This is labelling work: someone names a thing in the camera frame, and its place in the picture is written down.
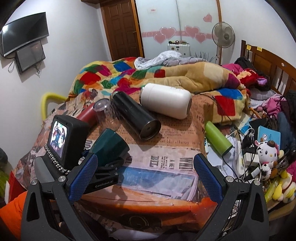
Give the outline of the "orange jacket sleeve forearm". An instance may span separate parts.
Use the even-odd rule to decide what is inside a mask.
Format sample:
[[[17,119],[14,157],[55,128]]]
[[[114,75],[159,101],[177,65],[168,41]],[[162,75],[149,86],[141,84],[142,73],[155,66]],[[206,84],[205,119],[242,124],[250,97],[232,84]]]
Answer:
[[[21,240],[21,222],[27,191],[1,208],[1,236],[7,240]]]

